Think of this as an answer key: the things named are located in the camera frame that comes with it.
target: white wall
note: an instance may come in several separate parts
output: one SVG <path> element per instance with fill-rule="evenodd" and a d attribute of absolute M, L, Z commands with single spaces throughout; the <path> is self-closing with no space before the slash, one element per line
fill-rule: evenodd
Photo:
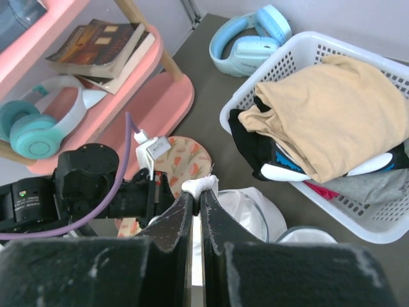
<path fill-rule="evenodd" d="M 192 27 L 180 0 L 135 0 L 135 3 L 144 13 L 146 19 L 159 30 L 165 48 L 171 54 L 175 53 L 188 37 Z M 87 24 L 94 18 L 110 22 L 127 22 L 113 0 L 91 0 L 84 11 L 70 24 L 42 56 L 42 59 L 37 61 L 1 103 L 4 104 L 13 98 L 19 98 L 28 88 L 53 76 L 55 73 L 47 66 L 43 58 L 56 51 L 76 26 Z M 34 176 L 34 174 L 31 174 L 25 166 L 0 158 L 0 185 L 30 176 Z"/>
<path fill-rule="evenodd" d="M 409 62 L 408 0 L 196 0 L 203 14 L 229 18 L 270 3 L 295 33 L 317 31 Z"/>

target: plastic basket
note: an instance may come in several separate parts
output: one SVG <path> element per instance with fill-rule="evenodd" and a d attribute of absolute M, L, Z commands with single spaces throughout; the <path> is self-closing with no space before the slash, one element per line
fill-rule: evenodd
<path fill-rule="evenodd" d="M 297 70 L 320 63 L 327 54 L 344 54 L 378 67 L 406 98 L 409 97 L 409 67 L 329 36 L 303 32 L 288 40 L 233 94 L 220 112 L 223 129 L 231 134 L 228 123 L 231 109 L 248 109 L 254 104 L 256 83 L 277 82 Z M 291 184 L 356 236 L 368 242 L 391 243 L 409 230 L 409 182 L 405 184 L 405 197 L 401 200 L 376 205 L 362 204 L 344 196 L 327 201 L 302 182 Z"/>

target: white plug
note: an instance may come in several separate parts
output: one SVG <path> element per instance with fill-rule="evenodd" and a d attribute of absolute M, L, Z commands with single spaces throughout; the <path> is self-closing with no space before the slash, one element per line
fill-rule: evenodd
<path fill-rule="evenodd" d="M 139 169 L 147 168 L 149 170 L 150 180 L 154 180 L 155 160 L 171 149 L 171 144 L 164 136 L 150 139 L 148 134 L 143 130 L 139 133 L 135 133 L 134 139 L 139 144 L 135 149 Z"/>

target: pink shelf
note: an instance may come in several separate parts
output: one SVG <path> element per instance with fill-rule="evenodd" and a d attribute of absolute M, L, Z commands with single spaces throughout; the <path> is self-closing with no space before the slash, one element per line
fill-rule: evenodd
<path fill-rule="evenodd" d="M 145 130 L 149 137 L 168 136 L 187 115 L 193 99 L 194 88 L 186 75 L 181 81 L 175 82 L 169 73 L 162 72 L 138 91 L 101 135 L 98 143 L 115 149 L 122 160 L 125 149 L 125 112 L 130 112 L 138 128 Z M 139 169 L 135 154 L 136 147 L 137 143 L 132 133 L 130 159 L 125 179 L 131 179 Z"/>
<path fill-rule="evenodd" d="M 0 53 L 0 100 L 88 3 L 89 0 L 44 0 L 47 13 Z"/>
<path fill-rule="evenodd" d="M 59 153 L 75 150 L 83 144 L 95 142 L 101 132 L 108 127 L 160 61 L 164 50 L 163 41 L 154 27 L 150 27 L 149 30 L 156 40 L 117 94 L 108 94 L 101 102 L 90 109 L 78 127 L 64 139 L 59 152 L 49 159 L 37 160 L 34 165 L 28 166 L 30 171 L 41 175 L 52 173 L 57 166 Z M 44 113 L 55 117 L 57 120 L 61 119 L 71 108 L 76 94 L 76 90 L 71 91 L 71 89 L 68 89 L 63 91 Z M 119 136 L 121 139 L 123 138 L 123 134 L 117 134 L 114 138 Z"/>

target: light blue headphones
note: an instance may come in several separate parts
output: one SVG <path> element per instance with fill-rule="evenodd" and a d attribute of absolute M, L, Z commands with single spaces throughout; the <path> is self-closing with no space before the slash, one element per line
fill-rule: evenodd
<path fill-rule="evenodd" d="M 238 33 L 256 28 L 259 36 L 239 38 L 228 59 L 221 59 L 223 49 Z M 235 77 L 250 76 L 292 36 L 287 20 L 271 4 L 256 13 L 227 21 L 213 36 L 209 53 L 216 67 Z"/>
<path fill-rule="evenodd" d="M 60 120 L 40 114 L 36 102 L 55 90 L 77 88 L 78 94 L 69 112 Z M 21 100 L 0 107 L 0 139 L 10 142 L 12 149 L 29 159 L 53 156 L 63 140 L 78 126 L 86 111 L 107 93 L 88 90 L 72 75 L 59 75 L 36 85 Z"/>

